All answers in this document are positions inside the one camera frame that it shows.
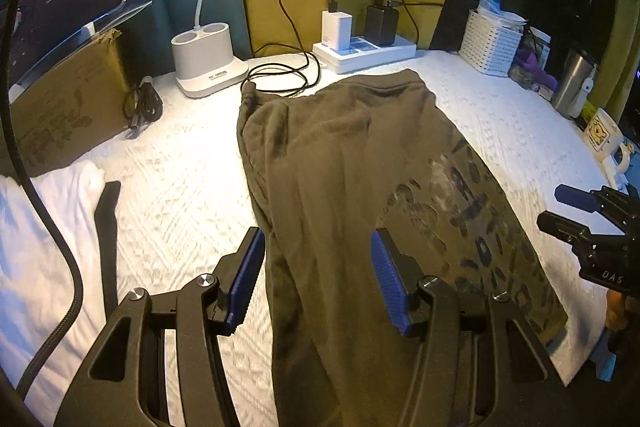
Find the white charger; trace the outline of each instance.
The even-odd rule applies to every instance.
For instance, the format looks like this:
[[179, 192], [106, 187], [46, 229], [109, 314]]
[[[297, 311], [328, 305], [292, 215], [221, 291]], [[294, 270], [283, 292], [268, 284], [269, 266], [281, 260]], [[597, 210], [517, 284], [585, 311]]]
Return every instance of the white charger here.
[[322, 12], [322, 44], [334, 51], [349, 49], [353, 17], [344, 12]]

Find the blue gripper pad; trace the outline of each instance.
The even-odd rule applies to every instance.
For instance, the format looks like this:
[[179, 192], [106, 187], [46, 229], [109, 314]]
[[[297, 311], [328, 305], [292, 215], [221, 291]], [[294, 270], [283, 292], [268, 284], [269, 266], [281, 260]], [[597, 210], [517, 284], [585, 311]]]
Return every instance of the blue gripper pad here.
[[410, 295], [404, 288], [396, 266], [378, 231], [375, 231], [371, 236], [371, 262], [385, 299], [386, 312], [391, 323], [398, 328], [403, 337], [410, 336], [412, 331], [409, 318]]
[[585, 212], [597, 212], [600, 209], [598, 198], [590, 192], [585, 192], [579, 188], [568, 185], [558, 185], [556, 187], [556, 201], [568, 204], [574, 208], [580, 208]]
[[251, 295], [254, 293], [255, 282], [258, 279], [258, 272], [264, 260], [264, 248], [264, 233], [258, 229], [228, 293], [225, 324], [232, 330], [244, 322]]

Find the plastic woven basket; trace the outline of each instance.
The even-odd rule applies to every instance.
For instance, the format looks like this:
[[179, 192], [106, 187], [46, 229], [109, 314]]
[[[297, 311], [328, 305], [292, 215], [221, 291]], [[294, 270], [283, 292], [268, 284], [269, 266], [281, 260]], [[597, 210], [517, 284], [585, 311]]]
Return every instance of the plastic woven basket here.
[[521, 33], [470, 10], [460, 56], [481, 73], [507, 76], [521, 38]]

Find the cardboard box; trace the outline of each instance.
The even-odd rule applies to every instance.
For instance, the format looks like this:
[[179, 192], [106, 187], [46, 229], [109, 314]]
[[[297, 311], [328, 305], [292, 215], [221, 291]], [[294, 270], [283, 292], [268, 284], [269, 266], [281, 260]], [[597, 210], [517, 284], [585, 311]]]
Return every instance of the cardboard box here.
[[[11, 105], [15, 136], [30, 176], [70, 165], [127, 128], [128, 91], [112, 29], [47, 71]], [[0, 133], [0, 174], [13, 176]]]

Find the white mug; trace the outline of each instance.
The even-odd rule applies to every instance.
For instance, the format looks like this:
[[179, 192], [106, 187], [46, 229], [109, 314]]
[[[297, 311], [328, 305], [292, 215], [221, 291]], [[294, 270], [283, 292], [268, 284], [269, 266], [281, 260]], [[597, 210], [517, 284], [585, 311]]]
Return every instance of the white mug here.
[[582, 134], [582, 139], [590, 147], [591, 153], [600, 163], [609, 158], [609, 156], [613, 156], [618, 149], [622, 150], [622, 162], [616, 166], [616, 171], [623, 174], [629, 168], [631, 153], [624, 145], [622, 131], [620, 131], [616, 122], [601, 108], [591, 118]]

